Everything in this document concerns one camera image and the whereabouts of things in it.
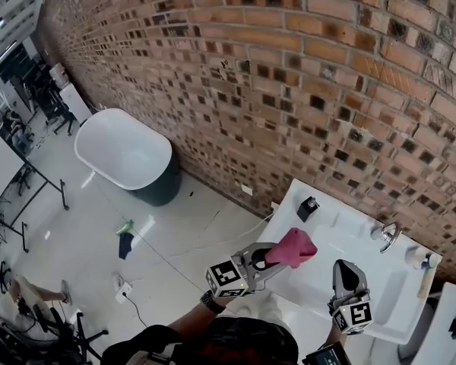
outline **sink basin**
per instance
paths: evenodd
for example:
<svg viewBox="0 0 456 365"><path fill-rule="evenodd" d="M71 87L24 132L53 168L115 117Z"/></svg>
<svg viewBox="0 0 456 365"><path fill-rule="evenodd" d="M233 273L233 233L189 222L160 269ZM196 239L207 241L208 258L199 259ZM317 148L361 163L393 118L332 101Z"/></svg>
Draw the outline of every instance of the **sink basin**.
<svg viewBox="0 0 456 365"><path fill-rule="evenodd" d="M316 198L320 207L303 223L296 212L309 196ZM425 303L417 297L424 271L414 269L404 259L408 249L421 245L401 234L394 245L381 254L380 248L385 242L370 238L372 229L380 225L343 202L293 180L258 241L278 242L290 228L298 227L310 235L318 253L298 269L284 269L267 282L267 287L330 319L328 302L334 295L333 264L338 259L346 259L358 265L368 281L374 322L365 333L399 344L407 343Z"/></svg>

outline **white bathtub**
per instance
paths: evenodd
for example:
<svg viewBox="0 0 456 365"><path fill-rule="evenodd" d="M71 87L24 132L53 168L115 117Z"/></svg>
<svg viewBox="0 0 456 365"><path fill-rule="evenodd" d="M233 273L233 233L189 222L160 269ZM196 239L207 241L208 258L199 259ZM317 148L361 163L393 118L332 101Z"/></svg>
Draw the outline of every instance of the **white bathtub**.
<svg viewBox="0 0 456 365"><path fill-rule="evenodd" d="M179 162L169 140L122 109L91 116L74 151L92 170L152 205L170 202L179 191Z"/></svg>

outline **power outlet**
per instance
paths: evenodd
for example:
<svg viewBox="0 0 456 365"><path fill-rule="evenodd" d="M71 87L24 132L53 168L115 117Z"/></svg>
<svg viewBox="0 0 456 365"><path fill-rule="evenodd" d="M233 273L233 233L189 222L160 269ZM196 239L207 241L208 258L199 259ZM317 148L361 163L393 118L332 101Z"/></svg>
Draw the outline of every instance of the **power outlet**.
<svg viewBox="0 0 456 365"><path fill-rule="evenodd" d="M122 287L119 289L119 291L115 295L115 300L118 301L120 304L122 304L124 301L127 300L125 296L123 296L123 293L128 296L133 288L128 282L123 283Z"/></svg>
<svg viewBox="0 0 456 365"><path fill-rule="evenodd" d="M253 189L245 184L242 184L242 191L250 196L253 196Z"/></svg>

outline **brick wall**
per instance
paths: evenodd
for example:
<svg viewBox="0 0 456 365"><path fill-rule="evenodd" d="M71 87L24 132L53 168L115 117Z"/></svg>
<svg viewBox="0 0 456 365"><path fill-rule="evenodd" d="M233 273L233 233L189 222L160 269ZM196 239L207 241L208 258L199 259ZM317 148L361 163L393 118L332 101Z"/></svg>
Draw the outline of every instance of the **brick wall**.
<svg viewBox="0 0 456 365"><path fill-rule="evenodd" d="M297 177L456 282L456 0L45 0L36 36L214 188L266 214Z"/></svg>

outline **pink towel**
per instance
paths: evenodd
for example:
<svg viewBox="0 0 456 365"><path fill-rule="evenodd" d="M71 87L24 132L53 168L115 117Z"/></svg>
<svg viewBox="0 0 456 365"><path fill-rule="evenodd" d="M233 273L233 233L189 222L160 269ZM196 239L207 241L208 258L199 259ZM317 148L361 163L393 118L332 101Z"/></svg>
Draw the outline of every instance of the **pink towel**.
<svg viewBox="0 0 456 365"><path fill-rule="evenodd" d="M265 261L269 264L281 262L295 269L317 252L318 248L307 232L294 227L265 255Z"/></svg>

